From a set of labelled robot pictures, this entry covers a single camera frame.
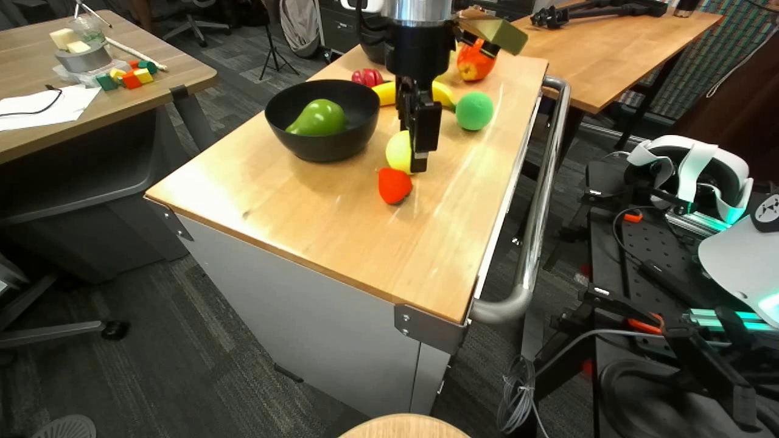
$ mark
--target floor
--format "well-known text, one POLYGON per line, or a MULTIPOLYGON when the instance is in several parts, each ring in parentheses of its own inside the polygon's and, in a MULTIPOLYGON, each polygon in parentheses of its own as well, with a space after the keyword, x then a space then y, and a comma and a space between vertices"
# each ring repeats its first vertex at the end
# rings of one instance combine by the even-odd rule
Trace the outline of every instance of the floor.
MULTIPOLYGON (((263 26, 212 34, 207 47, 184 36, 172 41, 218 73, 217 85, 199 96, 217 139, 255 116, 277 90, 324 65, 319 58, 293 57, 277 29, 273 36, 289 65, 269 65, 265 73, 263 26)), ((537 161, 542 132, 537 125, 530 161, 537 161)), ((581 222, 576 199, 585 166, 608 146, 603 137, 581 132, 558 174, 548 266, 529 313, 535 341, 576 303, 575 276, 586 267, 586 245, 559 240, 558 232, 581 222)), ((532 197, 532 183, 521 181, 515 192, 486 277, 486 296, 501 296, 513 284, 519 249, 510 239, 532 197)), ((145 266, 104 284, 67 283, 32 307, 20 326, 80 318, 122 318, 131 321, 131 331, 123 341, 93 339, 2 352, 0 436, 28 436, 67 413, 89 416, 99 436, 110 438, 339 436, 366 422, 350 407, 276 373, 263 346, 192 259, 145 266)), ((515 326, 474 323, 431 413, 468 436, 501 436, 496 411, 515 357, 515 326)), ((549 436, 591 436, 588 407, 588 380, 581 376, 540 404, 540 418, 549 436)))

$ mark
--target table top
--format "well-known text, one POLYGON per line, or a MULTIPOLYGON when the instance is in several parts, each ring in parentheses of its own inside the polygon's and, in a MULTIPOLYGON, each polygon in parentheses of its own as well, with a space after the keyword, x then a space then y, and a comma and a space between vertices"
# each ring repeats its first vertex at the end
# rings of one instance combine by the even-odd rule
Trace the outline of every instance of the table top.
MULTIPOLYGON (((172 99, 171 87, 187 87, 190 93, 198 93, 217 77, 215 68, 156 39, 154 34, 139 29, 123 17, 110 9, 99 9, 99 17, 110 25, 106 36, 156 58, 157 64, 165 64, 168 73, 157 73, 154 82, 137 90, 118 87, 112 93, 99 93, 75 122, 2 132, 0 163, 21 158, 27 154, 80 137, 84 132, 94 132, 112 122, 154 110, 172 99)), ((55 47, 49 39, 50 32, 63 26, 71 26, 71 20, 53 20, 0 32, 0 65, 4 65, 4 77, 0 81, 0 98, 39 93, 47 85, 66 85, 50 71, 55 65, 55 47)), ((134 58, 117 49, 112 49, 112 57, 134 58)))
POLYGON ((521 54, 548 58, 549 75, 570 85, 570 104, 599 114, 721 20, 721 14, 693 13, 689 17, 573 20, 563 29, 532 26, 530 17, 513 25, 529 34, 521 54))
MULTIPOLYGON (((369 65, 366 54, 352 49, 313 77, 350 77, 363 65, 369 65)), ((540 58, 499 57, 479 85, 445 73, 456 98, 490 93, 493 119, 464 133, 443 112, 437 152, 398 206, 385 204, 374 183, 398 132, 395 108, 379 110, 366 154, 328 166, 295 158, 255 114, 145 197, 379 300, 463 323, 524 161, 546 71, 540 58)))

